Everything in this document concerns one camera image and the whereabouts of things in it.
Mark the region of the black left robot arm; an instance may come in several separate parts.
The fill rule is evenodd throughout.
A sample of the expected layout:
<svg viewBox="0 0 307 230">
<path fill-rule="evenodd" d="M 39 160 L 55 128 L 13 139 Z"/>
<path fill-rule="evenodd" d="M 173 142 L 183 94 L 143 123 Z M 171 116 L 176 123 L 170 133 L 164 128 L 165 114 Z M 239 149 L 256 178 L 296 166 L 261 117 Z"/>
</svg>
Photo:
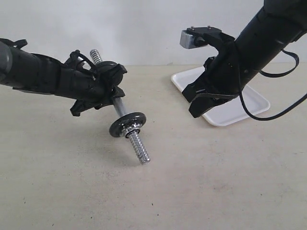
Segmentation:
<svg viewBox="0 0 307 230">
<path fill-rule="evenodd" d="M 22 48 L 25 39 L 0 40 L 0 83 L 24 93 L 54 95 L 74 99 L 73 116 L 100 109 L 125 96 L 119 87 L 126 68 L 114 61 L 92 62 L 79 50 L 61 61 Z"/>
</svg>

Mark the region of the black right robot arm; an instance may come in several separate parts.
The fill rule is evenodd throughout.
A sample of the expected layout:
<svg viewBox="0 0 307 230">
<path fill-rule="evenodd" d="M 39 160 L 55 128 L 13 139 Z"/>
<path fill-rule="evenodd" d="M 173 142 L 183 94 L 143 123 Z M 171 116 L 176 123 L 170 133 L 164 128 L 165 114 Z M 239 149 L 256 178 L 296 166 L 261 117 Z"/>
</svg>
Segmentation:
<svg viewBox="0 0 307 230">
<path fill-rule="evenodd" d="M 189 27 L 181 32 L 180 45 L 185 49 L 204 46 L 218 54 L 204 62 L 203 73 L 182 91 L 190 103 L 189 112 L 197 118 L 235 98 L 257 75 L 278 78 L 264 72 L 264 67 L 290 43 L 307 32 L 307 3 L 304 0 L 266 0 L 242 30 L 232 37 L 212 27 Z"/>
</svg>

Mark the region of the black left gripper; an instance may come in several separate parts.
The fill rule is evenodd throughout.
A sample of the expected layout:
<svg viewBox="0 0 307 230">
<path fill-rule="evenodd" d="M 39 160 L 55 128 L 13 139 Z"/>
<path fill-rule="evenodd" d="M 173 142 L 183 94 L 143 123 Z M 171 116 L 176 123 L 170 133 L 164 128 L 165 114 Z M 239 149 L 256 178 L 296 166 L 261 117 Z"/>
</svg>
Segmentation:
<svg viewBox="0 0 307 230">
<path fill-rule="evenodd" d="M 77 69 L 77 61 L 68 59 L 61 67 L 59 95 L 75 100 L 70 112 L 73 116 L 79 117 L 82 112 L 89 109 L 100 109 L 107 96 L 121 91 L 119 85 L 126 73 L 126 68 L 119 63 L 102 63 L 99 82 L 92 73 Z"/>
</svg>

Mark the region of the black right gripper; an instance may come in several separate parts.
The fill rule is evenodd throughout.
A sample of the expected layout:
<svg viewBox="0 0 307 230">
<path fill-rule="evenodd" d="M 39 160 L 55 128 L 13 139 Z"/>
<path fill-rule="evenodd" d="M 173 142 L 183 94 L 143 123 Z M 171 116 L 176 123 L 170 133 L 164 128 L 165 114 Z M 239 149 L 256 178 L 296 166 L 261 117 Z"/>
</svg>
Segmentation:
<svg viewBox="0 0 307 230">
<path fill-rule="evenodd" d="M 204 65 L 204 74 L 188 84 L 182 91 L 184 98 L 191 103 L 190 114 L 200 117 L 216 106 L 238 97 L 241 89 L 239 80 L 239 59 L 209 57 Z"/>
</svg>

